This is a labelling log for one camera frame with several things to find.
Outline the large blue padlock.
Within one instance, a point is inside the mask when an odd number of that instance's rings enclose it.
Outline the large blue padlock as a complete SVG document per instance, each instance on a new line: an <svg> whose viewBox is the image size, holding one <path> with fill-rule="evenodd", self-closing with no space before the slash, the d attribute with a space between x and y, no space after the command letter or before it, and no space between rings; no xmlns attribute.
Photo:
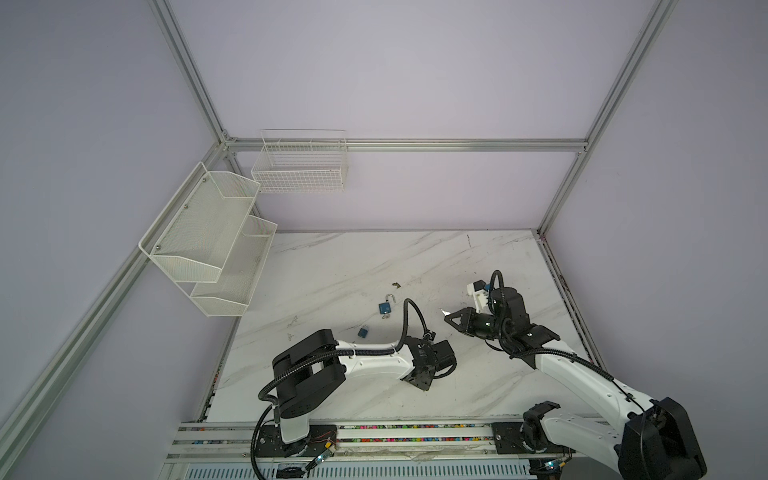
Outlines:
<svg viewBox="0 0 768 480"><path fill-rule="evenodd" d="M391 316L395 304L396 304L395 296L391 293L386 294L384 301L378 305L379 314L383 319L387 319Z"/></svg>

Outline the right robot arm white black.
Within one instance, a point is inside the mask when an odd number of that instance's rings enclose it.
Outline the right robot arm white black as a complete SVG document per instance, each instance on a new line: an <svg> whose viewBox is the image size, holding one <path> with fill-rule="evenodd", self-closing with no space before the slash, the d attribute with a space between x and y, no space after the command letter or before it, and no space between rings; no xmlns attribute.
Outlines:
<svg viewBox="0 0 768 480"><path fill-rule="evenodd" d="M495 340L512 360L559 382L600 416L589 420L555 401L523 415L520 434L530 452L558 445L586 455L624 479L701 479L707 466L685 408L654 399L580 357L551 329L531 322L522 295L512 287L470 287L474 306L446 313L458 332Z"/></svg>

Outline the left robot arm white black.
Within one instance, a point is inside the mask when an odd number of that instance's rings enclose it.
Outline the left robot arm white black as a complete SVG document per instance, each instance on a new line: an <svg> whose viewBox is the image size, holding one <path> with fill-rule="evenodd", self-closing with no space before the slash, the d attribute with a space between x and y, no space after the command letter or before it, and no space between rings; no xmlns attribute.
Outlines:
<svg viewBox="0 0 768 480"><path fill-rule="evenodd" d="M385 377L427 391L457 365L450 343L435 342L431 331L421 338L402 333L392 343L357 344L318 330L273 359L273 379L258 398L269 404L274 426L268 437L262 426L254 430L255 454L266 456L268 444L274 445L274 456L302 453L313 438L311 414L348 380Z"/></svg>

